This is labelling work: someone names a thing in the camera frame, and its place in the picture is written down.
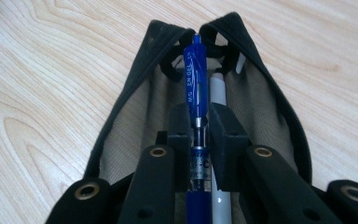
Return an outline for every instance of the white pen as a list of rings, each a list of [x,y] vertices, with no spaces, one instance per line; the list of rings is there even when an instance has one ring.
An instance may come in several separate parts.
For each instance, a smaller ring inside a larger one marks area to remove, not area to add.
[[[210,78],[211,103],[227,105],[226,83],[221,73]],[[212,220],[213,224],[231,224],[231,197],[229,192],[218,190],[212,167]]]

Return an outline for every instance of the black fabric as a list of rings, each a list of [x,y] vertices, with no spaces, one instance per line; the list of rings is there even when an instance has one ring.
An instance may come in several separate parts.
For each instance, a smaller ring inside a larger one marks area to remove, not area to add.
[[[100,177],[109,184],[117,183],[134,172],[140,152],[156,141],[158,132],[168,130],[170,109],[186,100],[181,55],[194,33],[161,21],[150,23],[123,91],[91,151],[84,178]],[[310,152],[304,131],[263,64],[241,17],[230,13],[203,25],[200,34],[207,49],[208,75],[216,70],[225,75],[227,106],[234,111],[250,140],[276,148],[310,183]],[[223,44],[216,44],[220,38],[225,38]],[[240,52],[247,63],[236,74]],[[161,136],[164,138],[165,133],[158,138],[164,142]],[[183,223],[185,196],[181,193],[175,196],[175,223]],[[231,194],[231,201],[233,223],[243,223],[238,193]]]
[[[255,43],[243,25],[241,17],[237,13],[233,12],[227,14],[225,17],[207,23],[200,28],[201,36],[211,34],[214,35],[217,33],[220,33],[228,40],[229,43],[236,46],[248,60],[252,61],[276,93],[277,106],[281,110],[281,113],[286,119],[290,129],[291,140],[295,149],[294,157],[298,173],[304,180],[310,183],[312,180],[310,149],[304,130],[302,129],[295,111],[288,103],[266,66],[263,64],[255,47]]]
[[[103,154],[103,143],[110,133],[115,117],[128,101],[135,90],[146,80],[156,68],[159,61],[171,49],[176,41],[184,35],[192,35],[195,32],[175,25],[169,25],[161,21],[151,21],[145,39],[135,57],[130,73],[127,77],[122,93],[119,95],[112,112],[101,130],[95,143],[84,176],[99,176],[100,158]]]

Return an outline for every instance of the wooden table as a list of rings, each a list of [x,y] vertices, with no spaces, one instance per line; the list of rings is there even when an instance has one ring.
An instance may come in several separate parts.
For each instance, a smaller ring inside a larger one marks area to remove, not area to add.
[[[42,223],[81,178],[148,23],[237,11],[307,134],[313,184],[358,181],[358,2],[0,1],[0,223]]]

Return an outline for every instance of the blue pen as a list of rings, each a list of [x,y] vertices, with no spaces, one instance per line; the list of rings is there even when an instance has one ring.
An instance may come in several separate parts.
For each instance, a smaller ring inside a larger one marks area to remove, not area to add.
[[[212,223],[211,159],[207,147],[208,78],[206,48],[200,35],[184,51],[186,102],[193,130],[190,181],[186,194],[186,223]]]

